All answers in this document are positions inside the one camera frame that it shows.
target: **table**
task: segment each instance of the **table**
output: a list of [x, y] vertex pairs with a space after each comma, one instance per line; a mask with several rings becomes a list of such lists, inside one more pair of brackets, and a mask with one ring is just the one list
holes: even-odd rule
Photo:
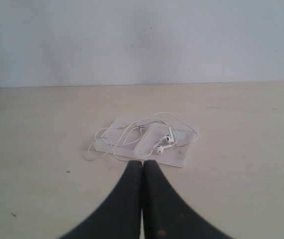
[[157, 112], [199, 128], [184, 168], [161, 165], [196, 212], [234, 238], [284, 238], [284, 82], [0, 89], [0, 238], [79, 224], [126, 166], [87, 160], [94, 133]]

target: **white wall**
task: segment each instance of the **white wall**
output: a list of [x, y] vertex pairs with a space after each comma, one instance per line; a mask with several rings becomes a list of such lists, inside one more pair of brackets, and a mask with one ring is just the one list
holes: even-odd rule
[[0, 0], [0, 87], [284, 80], [284, 0]]

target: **white cable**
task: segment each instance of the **white cable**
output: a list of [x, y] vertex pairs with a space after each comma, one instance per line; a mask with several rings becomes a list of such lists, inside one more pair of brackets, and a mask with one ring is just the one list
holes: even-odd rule
[[[176, 118], [178, 121], [180, 121], [182, 124], [184, 124], [185, 126], [187, 126], [188, 128], [190, 128], [190, 129], [194, 132], [194, 137], [193, 137], [192, 141], [189, 142], [189, 143], [186, 143], [186, 144], [184, 144], [184, 145], [177, 145], [177, 142], [178, 142], [178, 140], [179, 140], [179, 137], [178, 137], [178, 131], [176, 130], [176, 128], [174, 128], [173, 126], [169, 125], [167, 122], [165, 122], [165, 121], [162, 120], [162, 119], [158, 119], [158, 118], [152, 117], [152, 116], [161, 115], [161, 114], [172, 116], [172, 117]], [[145, 120], [154, 120], [154, 121], [147, 122], [147, 123], [142, 123], [142, 122], [145, 121]], [[88, 150], [87, 150], [88, 157], [89, 157], [90, 159], [93, 159], [93, 160], [100, 159], [100, 158], [104, 157], [105, 155], [107, 155], [108, 153], [110, 153], [111, 151], [112, 151], [113, 156], [114, 156], [117, 160], [119, 160], [119, 161], [124, 161], [124, 162], [129, 161], [129, 160], [132, 160], [132, 159], [146, 158], [146, 157], [150, 156], [150, 155], [153, 153], [153, 149], [151, 150], [151, 152], [150, 152], [149, 154], [147, 154], [147, 155], [145, 155], [145, 156], [137, 157], [136, 154], [135, 154], [135, 157], [134, 157], [134, 158], [130, 158], [129, 160], [121, 160], [121, 159], [119, 159], [119, 158], [117, 157], [116, 151], [119, 150], [119, 149], [121, 149], [123, 146], [126, 146], [126, 145], [129, 145], [129, 144], [138, 142], [138, 141], [142, 138], [142, 128], [145, 127], [146, 125], [150, 125], [150, 124], [152, 124], [152, 123], [164, 124], [164, 125], [167, 126], [168, 129], [170, 128], [171, 130], [173, 130], [172, 133], [173, 133], [173, 138], [174, 138], [173, 141], [174, 141], [174, 143], [172, 144], [172, 146], [173, 146], [173, 145], [176, 145], [176, 147], [184, 147], [184, 146], [186, 146], [186, 145], [191, 144], [192, 142], [194, 142], [194, 141], [198, 138], [197, 132], [196, 132], [190, 125], [188, 125], [187, 123], [183, 122], [183, 121], [182, 121], [181, 119], [179, 119], [177, 116], [175, 116], [175, 115], [173, 115], [173, 114], [171, 114], [171, 113], [160, 112], [160, 113], [156, 113], [156, 114], [152, 114], [152, 115], [146, 116], [146, 117], [144, 117], [144, 118], [142, 118], [142, 119], [136, 120], [136, 121], [134, 121], [134, 122], [132, 122], [132, 123], [126, 125], [126, 126], [122, 126], [122, 127], [119, 127], [119, 128], [101, 128], [101, 129], [99, 129], [99, 130], [95, 133], [94, 142], [92, 142], [92, 143], [89, 145], [89, 147], [88, 147]], [[133, 127], [133, 128], [129, 131], [129, 133], [127, 134], [127, 136], [126, 136], [125, 140], [123, 141], [123, 143], [122, 143], [122, 144], [119, 144], [120, 141], [122, 140], [122, 138], [124, 137], [124, 135], [126, 134], [126, 132], [128, 131], [128, 129], [129, 129], [132, 125], [134, 125], [134, 124], [138, 124], [139, 126]], [[129, 136], [130, 136], [130, 134], [131, 134], [135, 129], [137, 129], [137, 128], [140, 129], [140, 136], [139, 136], [139, 138], [136, 139], [136, 140], [134, 140], [134, 141], [132, 141], [132, 142], [126, 143], [127, 140], [128, 140], [128, 138], [129, 138]], [[110, 147], [110, 149], [109, 149], [107, 152], [103, 153], [103, 154], [102, 154], [101, 156], [99, 156], [99, 157], [91, 157], [91, 156], [90, 156], [90, 148], [92, 147], [92, 145], [93, 145], [94, 143], [98, 143], [98, 142], [97, 142], [97, 140], [98, 140], [98, 139], [97, 139], [97, 134], [98, 134], [100, 131], [104, 130], [104, 129], [106, 129], [106, 131], [105, 131], [104, 133], [102, 133], [102, 135], [101, 135], [98, 139], [101, 139], [102, 142], [103, 142], [105, 145], [107, 145], [107, 146]], [[114, 145], [112, 145], [112, 143], [111, 143], [111, 141], [110, 141], [108, 135], [107, 135], [107, 136], [104, 136], [104, 135], [106, 135], [106, 134], [108, 134], [108, 133], [110, 133], [110, 132], [112, 132], [112, 131], [114, 131], [114, 130], [119, 130], [119, 129], [125, 129], [125, 130], [124, 130], [124, 132], [122, 133], [122, 135], [119, 137], [118, 141], [117, 141]]]

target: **earphones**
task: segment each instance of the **earphones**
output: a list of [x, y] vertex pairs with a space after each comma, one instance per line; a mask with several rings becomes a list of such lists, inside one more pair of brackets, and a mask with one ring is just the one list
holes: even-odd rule
[[[182, 124], [184, 124], [185, 126], [187, 126], [188, 128], [190, 128], [193, 132], [194, 132], [194, 137], [193, 139], [184, 144], [184, 145], [177, 145], [177, 142], [178, 142], [178, 131], [171, 125], [169, 125], [167, 122], [165, 122], [164, 120], [162, 119], [158, 119], [158, 118], [154, 118], [153, 116], [156, 116], [156, 115], [169, 115], [169, 116], [172, 116], [174, 118], [176, 118], [179, 122], [181, 122]], [[153, 123], [160, 123], [160, 124], [164, 124], [167, 126], [167, 129], [168, 129], [168, 134], [163, 136], [162, 138], [159, 139], [159, 142], [151, 149], [150, 153], [147, 154], [147, 155], [144, 155], [144, 156], [139, 156], [137, 157], [136, 154], [135, 154], [135, 157], [134, 158], [131, 158], [131, 159], [144, 159], [146, 157], [149, 157], [151, 154], [156, 154], [156, 155], [160, 155], [163, 153], [163, 151], [167, 148], [171, 148], [173, 146], [176, 146], [176, 147], [184, 147], [186, 145], [189, 145], [191, 144], [192, 142], [194, 142], [197, 138], [198, 138], [198, 134], [197, 132], [191, 127], [189, 126], [188, 124], [186, 124], [185, 122], [183, 122], [182, 120], [180, 120], [178, 117], [176, 117], [175, 115], [173, 114], [170, 114], [170, 113], [156, 113], [156, 114], [153, 114], [153, 115], [150, 115], [150, 116], [146, 116], [142, 119], [139, 119], [139, 120], [136, 120], [128, 125], [125, 125], [125, 126], [121, 126], [121, 127], [118, 127], [118, 128], [101, 128], [99, 129], [95, 136], [94, 136], [94, 142], [92, 142], [89, 147], [88, 147], [88, 150], [87, 150], [87, 154], [88, 154], [88, 157], [90, 159], [93, 159], [93, 160], [96, 160], [96, 159], [100, 159], [102, 157], [104, 157], [106, 154], [108, 153], [112, 153], [113, 156], [119, 160], [119, 161], [128, 161], [128, 160], [122, 160], [122, 159], [119, 159], [118, 158], [118, 155], [116, 154], [116, 151], [119, 150], [120, 148], [122, 148], [123, 146], [126, 146], [126, 145], [129, 145], [129, 144], [132, 144], [132, 143], [136, 143], [138, 142], [141, 138], [142, 138], [142, 129], [143, 128], [146, 128], [148, 125], [151, 125]], [[104, 130], [105, 129], [105, 132], [102, 133], [98, 138], [97, 138], [97, 135], [100, 131]], [[122, 135], [119, 137], [118, 141], [115, 143], [115, 144], [112, 144], [111, 143], [111, 140], [109, 139], [109, 133], [113, 132], [114, 130], [121, 130], [121, 129], [124, 129], [124, 132], [122, 133]], [[139, 130], [140, 132], [140, 136], [138, 139], [136, 139], [135, 141], [132, 141], [132, 142], [127, 142], [130, 134], [134, 131], [134, 130]], [[103, 153], [101, 156], [99, 157], [92, 157], [90, 155], [90, 148], [92, 147], [92, 145], [94, 143], [101, 143], [103, 142], [105, 145], [109, 146], [109, 150], [106, 151], [105, 153]]]

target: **table surface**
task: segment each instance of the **table surface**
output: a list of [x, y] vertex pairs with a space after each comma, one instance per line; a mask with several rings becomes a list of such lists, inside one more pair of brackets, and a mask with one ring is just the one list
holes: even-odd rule
[[181, 197], [234, 238], [283, 239], [284, 82], [0, 89], [0, 238], [79, 224], [126, 166], [86, 159], [94, 133], [157, 112], [199, 128], [184, 168], [161, 165]]

